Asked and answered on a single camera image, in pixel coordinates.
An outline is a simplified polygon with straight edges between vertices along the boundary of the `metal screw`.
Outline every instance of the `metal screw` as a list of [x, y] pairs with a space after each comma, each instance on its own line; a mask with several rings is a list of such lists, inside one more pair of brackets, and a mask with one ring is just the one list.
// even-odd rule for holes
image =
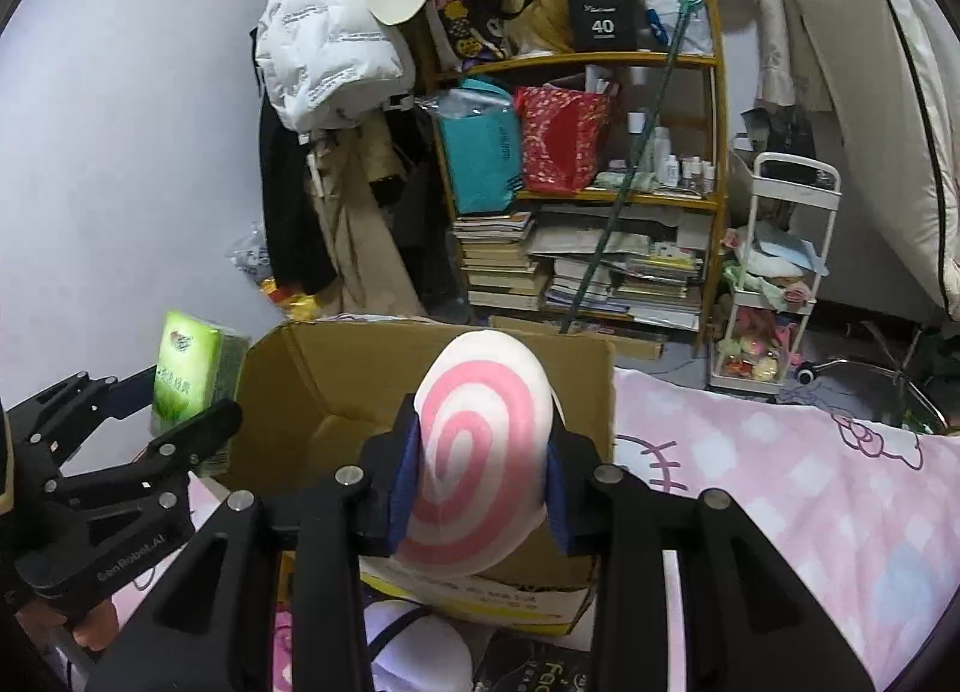
[[234, 491], [232, 495], [227, 497], [227, 507], [230, 510], [236, 510], [238, 513], [253, 505], [253, 499], [251, 492], [248, 492], [247, 489], [240, 489], [240, 491]]
[[333, 476], [341, 486], [353, 486], [363, 481], [363, 470], [356, 465], [347, 465], [337, 470]]
[[730, 495], [723, 489], [707, 489], [704, 491], [704, 504], [714, 510], [726, 510], [730, 507]]
[[616, 465], [600, 465], [593, 471], [593, 477], [601, 484], [619, 484], [623, 481], [623, 470]]

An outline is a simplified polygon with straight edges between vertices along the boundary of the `white puffer jacket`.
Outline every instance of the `white puffer jacket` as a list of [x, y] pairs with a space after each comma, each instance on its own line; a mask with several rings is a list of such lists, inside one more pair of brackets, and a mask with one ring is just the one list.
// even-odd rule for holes
[[256, 62], [283, 124], [299, 134], [349, 128], [390, 96], [413, 88], [400, 32], [364, 0], [268, 0]]

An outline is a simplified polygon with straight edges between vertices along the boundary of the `green tissue pack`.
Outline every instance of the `green tissue pack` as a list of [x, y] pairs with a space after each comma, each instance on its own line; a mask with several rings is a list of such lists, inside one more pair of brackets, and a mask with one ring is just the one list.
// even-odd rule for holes
[[[176, 310], [167, 313], [157, 357], [150, 431], [155, 438], [195, 417], [214, 402], [234, 399], [250, 338]], [[229, 444], [197, 468], [197, 475], [222, 475]]]

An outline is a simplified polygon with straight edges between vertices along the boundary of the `red gift bag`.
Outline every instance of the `red gift bag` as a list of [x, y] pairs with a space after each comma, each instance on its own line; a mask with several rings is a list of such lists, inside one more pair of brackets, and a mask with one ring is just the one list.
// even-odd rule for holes
[[593, 180], [597, 143], [611, 109], [606, 94], [521, 86], [514, 106], [522, 124], [523, 182], [541, 193], [576, 193]]

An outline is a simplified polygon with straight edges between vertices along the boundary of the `hello kitty bed sheet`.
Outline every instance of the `hello kitty bed sheet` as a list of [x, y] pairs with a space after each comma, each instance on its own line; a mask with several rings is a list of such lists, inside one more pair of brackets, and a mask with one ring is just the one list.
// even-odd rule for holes
[[[652, 489], [730, 492], [878, 690], [912, 660], [960, 587], [960, 438], [675, 387], [632, 370], [616, 373], [614, 428], [617, 463]], [[671, 637], [672, 646], [682, 641]], [[675, 678], [671, 689], [682, 689]]]

